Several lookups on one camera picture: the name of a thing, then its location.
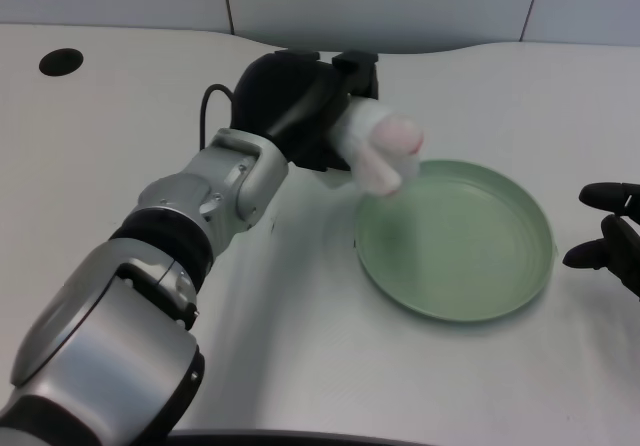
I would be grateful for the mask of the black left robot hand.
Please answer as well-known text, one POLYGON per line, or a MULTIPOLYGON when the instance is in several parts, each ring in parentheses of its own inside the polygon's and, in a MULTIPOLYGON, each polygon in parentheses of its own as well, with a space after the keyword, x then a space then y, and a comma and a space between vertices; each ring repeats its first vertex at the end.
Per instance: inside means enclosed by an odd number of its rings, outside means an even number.
POLYGON ((317 52, 266 54, 234 89, 231 127, 269 140, 300 168, 348 171, 329 144, 329 131, 353 96, 378 97, 377 62, 376 54, 361 51, 343 52, 329 63, 317 52))

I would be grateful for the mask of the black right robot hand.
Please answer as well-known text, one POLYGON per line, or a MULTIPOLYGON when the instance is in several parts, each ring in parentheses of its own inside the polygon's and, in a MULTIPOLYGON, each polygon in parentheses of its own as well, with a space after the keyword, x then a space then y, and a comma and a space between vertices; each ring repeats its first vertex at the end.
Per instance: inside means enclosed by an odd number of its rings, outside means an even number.
POLYGON ((600 224, 602 237, 573 247, 562 263, 573 269, 606 268, 639 296, 639 234, 625 220, 639 224, 639 185, 591 183, 582 188, 579 200, 609 215, 600 224))

